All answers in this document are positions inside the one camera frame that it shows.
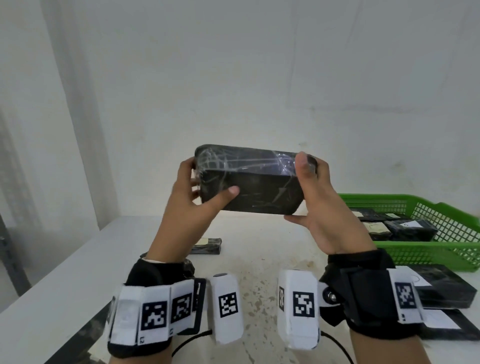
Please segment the hand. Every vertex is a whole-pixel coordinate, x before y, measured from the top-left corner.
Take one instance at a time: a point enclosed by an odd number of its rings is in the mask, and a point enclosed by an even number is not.
[[[220,210],[239,194],[240,188],[232,186],[204,204],[194,204],[198,190],[193,191],[192,187],[198,181],[191,179],[193,167],[193,157],[180,164],[177,180],[147,259],[164,263],[182,262]]]
[[[285,220],[310,230],[326,254],[359,253],[376,249],[367,229],[335,192],[327,162],[315,158],[317,175],[310,171],[307,155],[295,157],[295,172],[305,196],[307,216],[285,215]]]

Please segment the black cable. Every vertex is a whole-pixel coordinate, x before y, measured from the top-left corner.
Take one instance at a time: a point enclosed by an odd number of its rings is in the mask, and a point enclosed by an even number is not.
[[[207,330],[207,331],[204,331],[204,332],[201,332],[200,334],[198,335],[195,335],[195,336],[192,336],[191,338],[188,338],[187,340],[185,340],[182,344],[180,344],[172,353],[172,357],[177,353],[178,350],[180,350],[181,348],[183,348],[185,345],[187,345],[190,341],[193,341],[195,339],[198,339],[198,338],[201,338],[202,336],[208,336],[208,335],[211,335],[213,334],[213,331],[212,330]]]
[[[329,338],[331,341],[333,341],[335,344],[337,344],[337,346],[338,346],[340,349],[342,349],[343,354],[345,354],[345,355],[347,356],[347,359],[348,359],[348,361],[350,362],[350,364],[355,364],[355,363],[353,363],[353,360],[352,360],[352,358],[350,357],[350,355],[348,354],[347,350],[345,350],[345,348],[342,346],[342,344],[340,344],[340,343],[338,342],[337,339],[335,339],[333,336],[328,335],[326,332],[323,332],[323,331],[320,331],[320,336],[325,336],[326,338]]]

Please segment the green basket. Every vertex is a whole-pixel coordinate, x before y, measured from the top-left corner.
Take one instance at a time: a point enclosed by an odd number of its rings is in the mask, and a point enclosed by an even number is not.
[[[340,194],[348,207],[401,212],[430,221],[439,230],[431,242],[375,242],[397,265],[443,264],[451,270],[475,272],[480,267],[480,223],[450,205],[434,204],[408,194]]]

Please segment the black wristband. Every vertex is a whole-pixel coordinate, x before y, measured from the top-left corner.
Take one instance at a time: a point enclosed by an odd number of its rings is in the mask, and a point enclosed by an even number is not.
[[[174,284],[192,278],[191,269],[192,267],[186,267],[184,263],[150,263],[139,259],[128,274],[125,286],[153,287]],[[170,346],[171,342],[172,338],[141,346],[126,346],[108,342],[107,348],[115,358],[126,359],[162,352]]]
[[[348,326],[362,335],[387,340],[414,336],[420,324],[400,324],[387,268],[395,264],[384,249],[329,255],[321,282],[336,294]],[[320,310],[330,324],[342,321],[337,307]]]

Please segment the person's left hand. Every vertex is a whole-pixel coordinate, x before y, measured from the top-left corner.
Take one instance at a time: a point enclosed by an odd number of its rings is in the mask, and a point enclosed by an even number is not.
[[[160,228],[146,259],[163,263],[182,262],[220,210],[239,194],[240,188],[232,186],[204,204],[194,204],[198,191],[192,188],[198,181],[191,179],[193,168],[194,157],[180,164]]]

